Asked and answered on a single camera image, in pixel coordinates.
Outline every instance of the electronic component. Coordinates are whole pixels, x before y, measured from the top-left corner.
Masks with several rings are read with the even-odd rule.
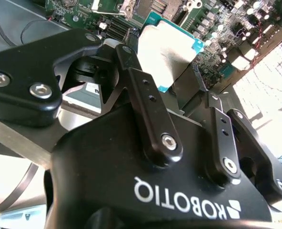
[[[139,37],[138,59],[142,69],[152,75],[158,89],[166,92],[203,47],[203,42],[151,12]]]
[[[260,35],[258,32],[256,33],[253,33],[249,38],[248,38],[248,41],[250,42],[250,44],[256,44],[259,39],[260,39]]]
[[[237,0],[237,2],[234,5],[234,8],[239,9],[240,7],[243,6],[245,2],[243,0]]]
[[[221,43],[221,50],[223,52],[227,50],[227,45],[225,43]]]
[[[210,21],[207,20],[207,19],[202,19],[201,23],[205,26],[205,27],[208,27],[210,25]]]
[[[151,16],[153,21],[157,22],[157,19],[162,16],[163,21],[169,20],[178,25],[182,31],[193,35],[195,39],[203,40],[202,54],[194,62],[198,64],[200,70],[208,69],[214,78],[216,74],[219,74],[219,70],[213,67],[220,63],[221,52],[238,48],[250,36],[252,37],[248,39],[248,42],[256,44],[258,37],[253,34],[259,31],[257,21],[262,21],[263,26],[267,14],[271,17],[269,20],[271,24],[275,21],[273,16],[277,10],[272,7],[271,1],[94,0],[92,3],[91,0],[89,4],[89,1],[76,0],[78,4],[68,8],[63,4],[63,0],[46,0],[46,10],[62,14],[61,22],[67,26],[100,31],[99,35],[103,37],[103,40],[114,38],[121,42],[129,28],[142,28],[151,11],[156,12],[159,16]],[[129,17],[121,16],[123,10],[125,11],[123,6],[125,4],[131,6]],[[254,12],[247,15],[247,11],[250,12],[248,9]],[[74,16],[79,17],[78,22],[73,21]]]
[[[265,22],[262,26],[262,31],[263,34],[267,33],[269,29],[271,29],[273,27],[273,24],[269,23],[269,22]]]
[[[245,41],[247,39],[247,37],[245,36],[245,34],[241,33],[239,38],[242,40],[242,41]]]
[[[206,38],[203,40],[206,46],[210,46],[212,44],[212,41],[209,38]]]
[[[259,8],[261,6],[261,2],[260,1],[255,1],[253,4],[252,4],[252,7],[254,8],[254,9],[257,9],[257,8]]]
[[[259,20],[254,14],[248,17],[248,22],[253,26],[257,26],[259,24]]]
[[[229,11],[231,11],[234,6],[232,5],[232,3],[228,2],[227,0],[220,0],[221,4],[227,8]]]
[[[266,11],[259,9],[257,12],[264,20],[269,19],[269,14]]]
[[[244,41],[240,46],[239,49],[241,50],[244,57],[250,61],[252,61],[255,57],[256,50],[251,47],[248,41]]]
[[[189,12],[187,10],[181,10],[180,13],[177,14],[173,22],[176,25],[182,26],[187,19]]]
[[[201,34],[198,33],[197,31],[192,32],[192,35],[193,35],[195,38],[198,38],[198,39],[201,38]]]
[[[247,13],[247,15],[253,14],[254,13],[254,8],[247,8],[246,9],[246,13]]]
[[[217,29],[218,31],[222,31],[223,28],[224,28],[224,25],[223,25],[223,24],[221,24],[221,23],[217,23],[217,24],[216,24],[216,29]]]
[[[73,7],[78,3],[78,0],[61,0],[66,7]]]
[[[217,38],[218,33],[217,33],[216,31],[214,31],[214,30],[211,30],[211,31],[210,31],[210,35],[211,35],[211,37],[213,37],[213,38]]]
[[[223,52],[223,53],[220,55],[221,62],[222,62],[222,63],[226,63],[226,61],[227,61],[226,58],[227,58],[227,54]]]
[[[209,19],[211,19],[211,20],[214,20],[214,18],[215,18],[215,14],[212,13],[212,12],[210,12],[210,11],[207,12],[206,16],[207,16],[207,18],[209,18]]]
[[[250,37],[250,35],[251,35],[251,33],[249,31],[245,31],[244,34],[245,34],[246,37]]]
[[[198,30],[199,32],[203,33],[203,32],[205,32],[206,29],[205,29],[202,25],[199,25],[199,26],[197,27],[197,30]]]
[[[106,28],[106,38],[113,38],[118,41],[122,41],[130,28],[128,24],[123,22],[120,19],[117,19],[115,17],[112,18],[112,20],[107,20],[106,22],[110,22],[110,24]]]
[[[158,13],[163,13],[166,10],[167,4],[160,0],[154,0],[151,3],[151,8]]]
[[[107,26],[108,25],[105,22],[100,22],[100,24],[99,24],[99,28],[102,29],[102,30],[105,30],[107,28]]]
[[[250,68],[250,62],[241,56],[237,49],[232,49],[230,52],[228,52],[228,60],[233,67],[240,71]]]

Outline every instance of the label sticker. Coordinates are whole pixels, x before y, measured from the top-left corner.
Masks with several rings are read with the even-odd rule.
[[[237,200],[229,200],[230,206],[224,206],[211,202],[207,199],[200,199],[194,196],[187,196],[182,192],[176,192],[173,196],[170,196],[168,188],[161,188],[158,185],[154,185],[154,188],[139,177],[135,177],[137,183],[134,187],[134,193],[136,198],[142,203],[155,202],[156,206],[161,208],[167,208],[171,210],[178,210],[182,213],[193,213],[198,217],[208,219],[240,219],[241,205]],[[147,189],[147,195],[140,193],[140,188]]]
[[[87,83],[86,84],[86,91],[92,92],[94,94],[100,94],[99,86],[95,83]]]

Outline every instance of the green circuit board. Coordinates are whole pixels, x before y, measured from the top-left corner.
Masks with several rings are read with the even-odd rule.
[[[54,11],[62,16],[61,23],[71,28],[85,28],[90,31],[100,31],[99,24],[107,22],[108,28],[100,31],[100,34],[106,38],[121,40],[125,36],[125,31],[129,27],[142,28],[150,12],[159,13],[162,18],[175,23],[176,15],[182,12],[182,6],[186,1],[183,0],[131,0],[134,2],[131,17],[125,18],[120,14],[119,9],[124,0],[76,0],[76,5],[67,7],[63,0],[46,0],[46,10]],[[227,50],[239,47],[242,43],[241,38],[235,36],[232,28],[237,23],[241,23],[250,31],[257,31],[256,26],[251,26],[248,22],[246,10],[229,10],[227,5],[222,3],[225,0],[201,0],[199,9],[192,9],[186,16],[184,23],[178,24],[183,30],[190,34],[199,33],[199,40],[210,40],[211,44],[206,45],[203,52],[199,53],[193,62],[195,62],[208,88],[211,88],[220,78],[229,75],[228,68],[224,70],[229,63],[221,63],[221,44],[227,45]],[[268,7],[269,0],[261,1],[262,8]],[[208,19],[207,14],[211,12],[214,18],[210,23],[204,26],[203,31],[199,31],[199,25],[203,25],[203,20]],[[224,28],[222,31],[216,29],[216,25],[221,23]],[[212,37],[212,31],[217,32],[217,37]]]

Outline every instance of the capacitor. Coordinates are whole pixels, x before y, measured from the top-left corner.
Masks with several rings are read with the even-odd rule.
[[[248,17],[248,22],[253,26],[257,26],[259,24],[258,18],[253,14]]]
[[[216,28],[217,28],[218,31],[222,31],[223,28],[224,28],[224,25],[221,24],[221,23],[217,23],[217,24],[216,24]]]
[[[206,46],[210,46],[211,44],[212,44],[212,41],[210,40],[210,39],[204,39],[204,44],[206,45]]]
[[[242,41],[245,41],[247,39],[247,37],[245,36],[244,33],[240,34],[240,38],[241,38]]]
[[[257,12],[264,20],[267,20],[269,18],[269,14],[266,11],[259,9]]]
[[[218,33],[216,31],[210,31],[210,35],[213,37],[213,38],[217,38],[218,37]]]
[[[247,13],[248,15],[251,15],[251,14],[254,13],[254,9],[253,9],[253,8],[247,8],[246,13]]]
[[[260,5],[261,5],[261,2],[260,2],[260,1],[255,1],[255,2],[252,4],[252,7],[253,7],[254,9],[257,9],[257,8],[260,7]]]
[[[221,43],[221,49],[222,51],[226,51],[227,50],[227,45],[225,43]]]
[[[250,35],[251,35],[251,33],[249,31],[246,31],[244,34],[245,34],[246,37],[250,37]]]

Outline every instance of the screw hole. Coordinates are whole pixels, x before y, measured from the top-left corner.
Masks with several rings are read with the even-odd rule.
[[[155,96],[152,96],[152,95],[149,96],[149,99],[150,99],[152,102],[156,102],[156,101],[157,101],[156,98],[155,98]]]
[[[148,82],[147,80],[143,80],[143,83],[144,83],[145,85],[150,85],[150,82]]]
[[[224,135],[226,135],[226,136],[229,136],[228,132],[225,131],[225,130],[222,130],[222,133],[223,133]]]

